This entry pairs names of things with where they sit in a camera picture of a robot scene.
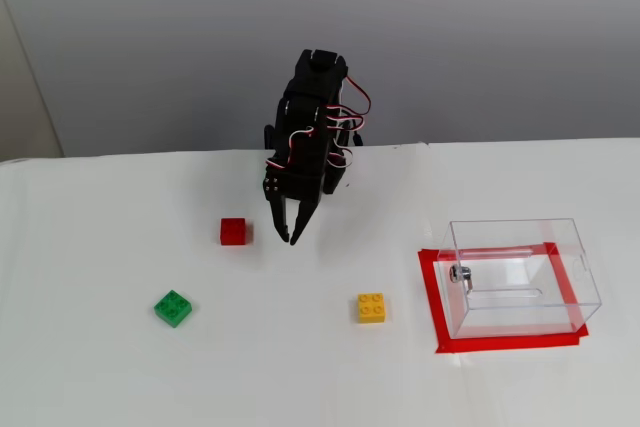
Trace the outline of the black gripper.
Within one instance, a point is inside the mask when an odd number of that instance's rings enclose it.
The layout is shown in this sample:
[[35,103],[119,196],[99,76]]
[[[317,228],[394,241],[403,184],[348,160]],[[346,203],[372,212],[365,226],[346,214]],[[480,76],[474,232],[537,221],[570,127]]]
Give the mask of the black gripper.
[[286,137],[280,146],[280,154],[285,161],[284,172],[280,174],[280,188],[274,172],[265,174],[263,191],[270,205],[274,227],[282,240],[289,239],[285,197],[300,201],[291,245],[298,242],[319,205],[328,142],[327,136]]

